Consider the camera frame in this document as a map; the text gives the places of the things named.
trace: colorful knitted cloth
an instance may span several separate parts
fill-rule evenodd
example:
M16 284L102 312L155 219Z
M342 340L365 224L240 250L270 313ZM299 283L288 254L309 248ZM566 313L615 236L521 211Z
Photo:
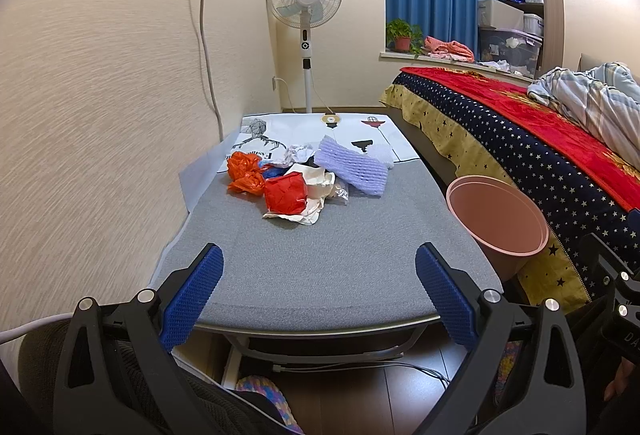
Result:
M495 394L494 394L494 404L498 405L500 403L500 399L502 398L502 393L504 392L504 386L507 383L507 377L513 370L513 367L516 363L516 358L520 353L520 348L522 346L521 341L510 341L506 344L504 348L504 353L502 354L502 359L500 360L500 366L498 367L498 375L495 380Z
M378 159L340 146L328 135L322 139L314 162L367 195L380 196L385 192L386 166Z
M273 402L273 405L278 409L287 428L301 435L305 435L302 428L298 426L298 423L293 418L291 408L289 404L287 404L284 395L270 379L262 377L261 375L250 375L240 379L240 381L236 383L236 390L254 391L265 396L269 401Z

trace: white paper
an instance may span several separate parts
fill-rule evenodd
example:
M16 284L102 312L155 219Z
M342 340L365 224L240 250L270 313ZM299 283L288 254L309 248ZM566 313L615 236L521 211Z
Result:
M277 214L267 211L262 217L265 219L280 218L303 225L313 225L320 217L320 211L324 208L324 199L334 189L335 174L324 171L324 168L312 168L303 164L293 164L285 173L302 173L305 179L308 196L306 208L300 214Z
M293 144L287 148L284 155L278 159L269 161L269 164L276 168L288 168L292 164L303 164L313 157L316 148L310 144Z

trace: terracotta pot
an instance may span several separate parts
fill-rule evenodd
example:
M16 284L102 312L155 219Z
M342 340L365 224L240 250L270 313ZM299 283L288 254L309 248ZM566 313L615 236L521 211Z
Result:
M396 40L394 41L394 48L398 52L408 52L410 47L411 47L411 38L407 38L407 37L396 38Z

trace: storage box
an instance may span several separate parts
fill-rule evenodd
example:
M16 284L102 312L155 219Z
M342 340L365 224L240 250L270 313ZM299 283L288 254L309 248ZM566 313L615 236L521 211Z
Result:
M537 14L525 14L523 30L541 38L545 35L545 21Z
M533 78L542 39L515 29L480 29L481 61L507 61L510 71Z
M523 18L523 11L499 0L478 0L479 27L522 30Z

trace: textured wallpaper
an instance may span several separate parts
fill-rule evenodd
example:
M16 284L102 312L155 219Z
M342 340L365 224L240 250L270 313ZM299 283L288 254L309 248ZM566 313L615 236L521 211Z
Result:
M197 14L198 0L0 0L0 329L148 282L186 217L178 172L218 141ZM265 0L207 0L226 132L280 109L269 26Z

